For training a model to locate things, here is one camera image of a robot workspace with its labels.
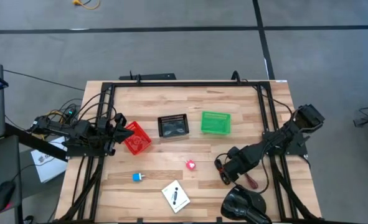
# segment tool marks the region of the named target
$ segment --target black basket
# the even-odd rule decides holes
[[[159,117],[158,125],[160,137],[168,138],[189,133],[186,114]]]

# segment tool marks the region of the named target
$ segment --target white paper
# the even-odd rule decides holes
[[[67,148],[61,144],[64,141],[65,141],[65,138],[60,137],[60,138],[52,140],[52,142],[50,142],[49,144],[52,144],[66,151]],[[37,173],[39,174],[39,178],[42,183],[46,183],[49,180],[53,179],[54,177],[66,171],[67,162],[61,161],[56,158],[54,159],[52,156],[49,156],[38,150],[33,150],[31,154],[33,157],[34,164],[37,165],[35,168],[37,169]]]
[[[161,192],[169,202],[174,213],[177,213],[191,202],[177,180],[169,184]]]

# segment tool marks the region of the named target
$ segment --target black computer mouse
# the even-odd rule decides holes
[[[11,200],[12,194],[15,190],[14,181],[5,181],[0,184],[0,211],[4,210],[9,201]]]

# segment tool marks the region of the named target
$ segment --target wooden tabletop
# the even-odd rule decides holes
[[[83,102],[100,92],[102,82],[87,82]],[[271,81],[273,97],[293,108],[287,82]],[[132,155],[124,144],[116,144],[116,154],[105,159],[101,178],[96,222],[214,222],[221,217],[220,208],[224,197],[233,185],[226,186],[214,167],[215,157],[227,152],[232,146],[242,148],[261,141],[263,123],[256,91],[249,86],[236,87],[118,87],[115,108],[123,113],[128,122],[137,121],[152,139],[152,145],[142,153]],[[280,126],[290,114],[281,105],[275,105]],[[202,111],[231,114],[231,133],[227,136],[201,132]],[[97,109],[90,110],[84,118],[96,116]],[[177,139],[163,139],[158,134],[157,117],[186,113],[189,134]],[[320,216],[309,167],[298,156],[287,156],[291,183],[294,191],[309,210]],[[196,170],[185,167],[185,160],[192,159]],[[81,158],[69,160],[56,218],[71,206],[74,184]],[[267,203],[267,215],[279,220],[278,205],[272,181],[269,159],[265,165],[270,176],[270,186],[262,194]],[[85,173],[83,166],[78,193],[81,192]],[[146,175],[142,182],[133,182],[131,175]],[[259,184],[259,191],[266,185],[261,164],[248,172]],[[191,202],[174,213],[161,190],[178,180]],[[248,187],[244,177],[238,183]],[[285,191],[286,216],[290,209]],[[91,195],[86,204],[85,217],[89,216]]]

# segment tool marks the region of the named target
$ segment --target gray floor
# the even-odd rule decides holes
[[[0,0],[0,29],[254,26],[252,1],[102,0],[86,11],[71,1]],[[260,1],[266,26],[368,25],[368,1]],[[368,126],[352,119],[368,106],[368,30],[269,31],[276,79],[296,106],[326,117],[308,142],[323,217],[368,223]],[[257,31],[0,35],[6,69],[84,88],[87,80],[174,72],[180,79],[225,79],[233,70],[266,79]],[[82,92],[5,73],[6,113],[20,126]],[[24,200],[24,215],[45,222],[59,197],[50,189]],[[0,215],[11,223],[13,213]]]

